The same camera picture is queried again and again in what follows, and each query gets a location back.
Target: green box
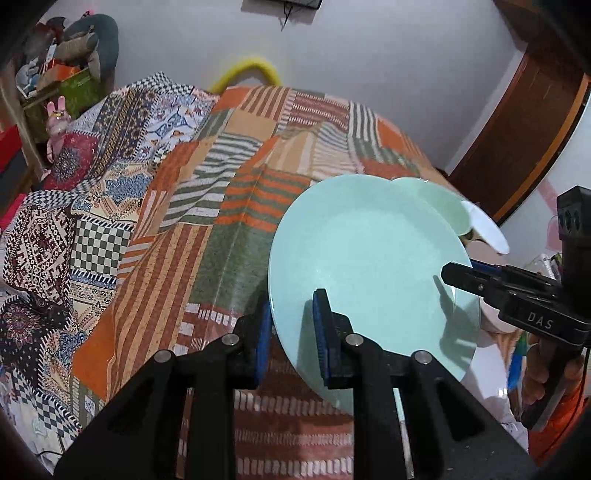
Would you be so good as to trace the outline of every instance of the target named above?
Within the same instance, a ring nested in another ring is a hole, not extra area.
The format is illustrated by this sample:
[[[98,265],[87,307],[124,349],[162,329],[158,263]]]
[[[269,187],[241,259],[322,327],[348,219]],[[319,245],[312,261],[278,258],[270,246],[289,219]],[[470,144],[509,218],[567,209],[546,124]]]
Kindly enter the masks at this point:
[[[48,85],[34,97],[24,100],[22,107],[35,143],[44,143],[49,139],[45,130],[47,104],[49,101],[57,104],[60,95],[66,98],[66,110],[72,119],[76,119],[99,103],[106,96],[106,91],[104,85],[92,78],[88,69],[84,69],[62,82]]]

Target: wooden door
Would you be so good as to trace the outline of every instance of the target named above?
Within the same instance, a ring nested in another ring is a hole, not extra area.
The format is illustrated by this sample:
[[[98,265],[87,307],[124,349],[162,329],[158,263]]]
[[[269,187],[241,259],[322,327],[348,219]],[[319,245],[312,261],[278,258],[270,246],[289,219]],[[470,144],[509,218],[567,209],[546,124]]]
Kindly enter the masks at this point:
[[[504,97],[450,175],[497,222],[543,178],[582,112],[588,81],[557,37],[532,42]]]

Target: orange sleeve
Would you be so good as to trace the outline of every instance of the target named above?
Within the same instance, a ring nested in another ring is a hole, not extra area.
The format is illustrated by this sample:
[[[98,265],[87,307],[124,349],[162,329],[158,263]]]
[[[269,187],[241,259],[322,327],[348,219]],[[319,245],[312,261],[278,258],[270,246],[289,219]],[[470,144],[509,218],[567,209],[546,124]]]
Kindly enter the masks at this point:
[[[533,457],[537,465],[542,464],[548,457],[552,456],[562,440],[567,437],[568,433],[577,423],[577,420],[584,409],[584,401],[581,401],[577,411],[575,412],[574,410],[577,407],[581,388],[583,388],[582,384],[577,390],[560,401],[556,410],[550,417],[548,425],[546,425],[546,428],[543,431],[529,432],[530,455]],[[569,426],[568,429],[562,434],[567,425]]]

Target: pink bunny toy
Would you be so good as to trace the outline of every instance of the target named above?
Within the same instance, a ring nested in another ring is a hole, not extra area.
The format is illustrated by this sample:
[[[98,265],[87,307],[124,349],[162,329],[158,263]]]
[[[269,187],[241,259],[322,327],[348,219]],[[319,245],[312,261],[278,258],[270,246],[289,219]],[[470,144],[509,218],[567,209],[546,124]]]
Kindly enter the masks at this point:
[[[66,98],[61,96],[57,99],[57,110],[53,102],[47,104],[46,130],[49,134],[47,141],[47,159],[53,163],[64,146],[64,135],[66,127],[72,121],[70,114],[66,111]]]

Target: floral patterned fabric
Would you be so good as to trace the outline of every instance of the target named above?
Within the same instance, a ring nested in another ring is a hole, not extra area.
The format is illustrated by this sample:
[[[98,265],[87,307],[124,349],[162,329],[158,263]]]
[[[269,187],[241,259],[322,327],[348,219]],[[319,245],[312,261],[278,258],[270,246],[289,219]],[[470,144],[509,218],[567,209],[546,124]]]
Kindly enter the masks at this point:
[[[111,93],[69,125],[44,190],[3,233],[0,408],[34,452],[64,451],[104,405],[80,395],[74,354],[113,299],[158,165],[218,99],[161,73]]]

